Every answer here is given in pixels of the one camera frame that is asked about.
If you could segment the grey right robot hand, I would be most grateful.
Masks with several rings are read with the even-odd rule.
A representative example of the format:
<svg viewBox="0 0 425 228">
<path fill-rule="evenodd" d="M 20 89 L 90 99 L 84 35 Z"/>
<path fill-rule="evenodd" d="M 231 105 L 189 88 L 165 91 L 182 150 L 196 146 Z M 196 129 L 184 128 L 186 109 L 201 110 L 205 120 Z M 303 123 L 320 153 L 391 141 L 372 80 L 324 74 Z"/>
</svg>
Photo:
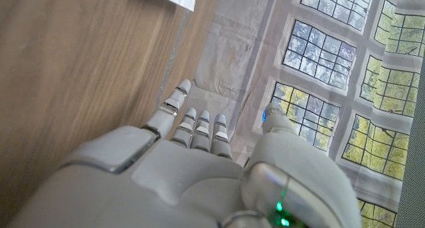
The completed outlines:
<svg viewBox="0 0 425 228">
<path fill-rule="evenodd" d="M 226 118 L 186 111 L 182 80 L 140 128 L 72 152 L 12 227 L 360 227 L 349 178 L 295 133 L 276 103 L 248 163 L 232 160 Z"/>
</svg>

